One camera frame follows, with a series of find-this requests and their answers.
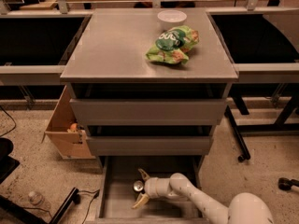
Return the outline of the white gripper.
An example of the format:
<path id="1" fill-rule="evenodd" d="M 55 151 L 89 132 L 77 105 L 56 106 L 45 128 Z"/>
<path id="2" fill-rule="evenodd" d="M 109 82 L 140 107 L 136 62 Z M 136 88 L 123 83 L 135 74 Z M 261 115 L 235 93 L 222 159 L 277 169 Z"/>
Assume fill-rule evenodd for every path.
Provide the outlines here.
<path id="1" fill-rule="evenodd" d="M 168 197 L 172 189 L 170 188 L 169 178 L 152 177 L 142 169 L 139 168 L 138 172 L 145 182 L 145 193 L 140 193 L 133 204 L 133 209 L 138 209 L 145 205 L 150 198 L 157 199 L 161 197 Z"/>

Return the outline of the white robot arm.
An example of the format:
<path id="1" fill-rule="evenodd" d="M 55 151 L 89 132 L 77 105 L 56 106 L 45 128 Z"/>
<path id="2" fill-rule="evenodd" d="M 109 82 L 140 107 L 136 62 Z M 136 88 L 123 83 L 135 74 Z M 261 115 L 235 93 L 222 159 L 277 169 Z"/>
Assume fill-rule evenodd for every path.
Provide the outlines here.
<path id="1" fill-rule="evenodd" d="M 185 175 L 174 173 L 168 178 L 149 176 L 138 172 L 144 181 L 143 189 L 132 208 L 137 209 L 151 199 L 188 199 L 211 224 L 274 224 L 267 204 L 258 196 L 243 192 L 234 196 L 229 206 L 216 201 L 197 188 Z"/>

